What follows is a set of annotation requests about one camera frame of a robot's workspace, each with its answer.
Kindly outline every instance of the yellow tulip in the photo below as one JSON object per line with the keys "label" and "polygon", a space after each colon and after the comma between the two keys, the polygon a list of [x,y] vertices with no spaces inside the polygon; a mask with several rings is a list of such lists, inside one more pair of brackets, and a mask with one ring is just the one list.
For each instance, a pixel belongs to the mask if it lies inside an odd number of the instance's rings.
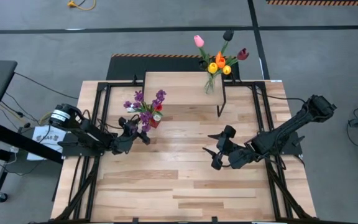
{"label": "yellow tulip", "polygon": [[218,65],[216,63],[212,62],[210,65],[208,65],[208,72],[211,74],[215,74],[215,72],[218,70]]}
{"label": "yellow tulip", "polygon": [[228,75],[228,74],[230,74],[230,73],[231,73],[231,67],[228,66],[228,65],[225,65],[225,66],[223,67],[223,74]]}

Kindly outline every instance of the orange black striped tape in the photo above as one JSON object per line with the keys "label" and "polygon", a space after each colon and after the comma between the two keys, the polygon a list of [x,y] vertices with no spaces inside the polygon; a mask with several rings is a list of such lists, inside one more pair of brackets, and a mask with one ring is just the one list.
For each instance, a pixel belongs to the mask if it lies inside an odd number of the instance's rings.
{"label": "orange black striped tape", "polygon": [[289,0],[269,0],[271,5],[291,5],[291,6],[358,6],[358,1],[289,1]]}
{"label": "orange black striped tape", "polygon": [[112,54],[111,57],[169,57],[169,58],[201,58],[200,55],[165,55],[165,54]]}

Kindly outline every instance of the flower bouquet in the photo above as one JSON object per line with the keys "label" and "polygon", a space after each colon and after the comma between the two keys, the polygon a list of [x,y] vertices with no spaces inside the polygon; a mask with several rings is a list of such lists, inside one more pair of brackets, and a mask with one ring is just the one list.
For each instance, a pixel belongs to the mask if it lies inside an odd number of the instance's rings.
{"label": "flower bouquet", "polygon": [[144,94],[142,91],[135,91],[135,102],[131,103],[127,101],[124,103],[124,107],[129,113],[140,113],[140,119],[142,120],[142,131],[148,132],[151,127],[157,128],[162,119],[162,102],[165,100],[167,93],[160,90],[155,95],[157,98],[153,100],[151,105],[148,105],[144,101]]}
{"label": "flower bouquet", "polygon": [[202,60],[200,61],[200,67],[203,70],[208,72],[208,81],[205,83],[204,90],[205,93],[211,93],[214,91],[215,86],[215,78],[219,74],[230,75],[231,74],[231,66],[237,63],[239,60],[245,60],[249,56],[247,49],[242,49],[237,57],[232,58],[231,56],[227,59],[224,58],[223,53],[229,45],[230,40],[233,38],[234,31],[227,30],[223,34],[223,47],[220,52],[216,55],[215,61],[212,60],[211,56],[204,51],[204,40],[199,36],[194,36],[194,41],[196,46],[199,48],[202,56]]}

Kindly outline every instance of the orange tulip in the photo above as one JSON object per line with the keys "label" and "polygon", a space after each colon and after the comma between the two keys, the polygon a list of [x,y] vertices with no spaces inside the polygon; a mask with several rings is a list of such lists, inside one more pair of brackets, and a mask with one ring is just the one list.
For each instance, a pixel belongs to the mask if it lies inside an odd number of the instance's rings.
{"label": "orange tulip", "polygon": [[218,68],[223,68],[226,65],[226,60],[222,56],[221,52],[217,54],[215,62],[216,65],[218,65]]}

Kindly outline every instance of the pink tulip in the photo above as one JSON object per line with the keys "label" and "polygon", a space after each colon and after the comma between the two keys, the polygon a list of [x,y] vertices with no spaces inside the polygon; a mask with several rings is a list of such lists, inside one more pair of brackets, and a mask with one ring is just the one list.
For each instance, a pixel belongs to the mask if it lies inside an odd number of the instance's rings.
{"label": "pink tulip", "polygon": [[197,47],[203,47],[204,46],[204,40],[199,35],[194,36],[194,42],[196,42]]}

